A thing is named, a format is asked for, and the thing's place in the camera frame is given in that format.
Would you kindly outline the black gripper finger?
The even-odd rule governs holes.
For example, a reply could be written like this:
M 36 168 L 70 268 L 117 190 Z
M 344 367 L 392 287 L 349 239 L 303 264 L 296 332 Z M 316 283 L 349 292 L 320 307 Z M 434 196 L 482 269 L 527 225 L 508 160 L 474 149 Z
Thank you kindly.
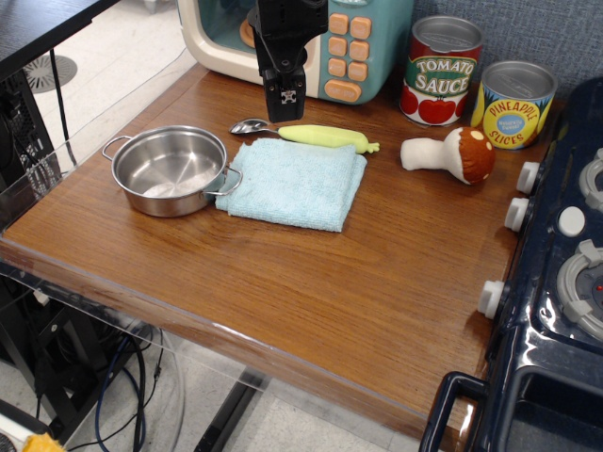
M 262 77 L 269 120 L 279 122 L 282 104 L 278 73 L 274 69 L 266 69 Z
M 283 76 L 281 86 L 282 121 L 295 121 L 303 117 L 305 105 L 305 72 L 298 68 Z

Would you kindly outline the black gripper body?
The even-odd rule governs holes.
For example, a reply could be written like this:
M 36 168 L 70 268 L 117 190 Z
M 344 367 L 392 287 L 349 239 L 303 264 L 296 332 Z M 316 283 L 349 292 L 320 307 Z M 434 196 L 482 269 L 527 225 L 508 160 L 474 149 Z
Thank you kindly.
M 307 43 L 327 31 L 328 2 L 256 1 L 247 20 L 259 73 L 292 74 L 307 60 Z

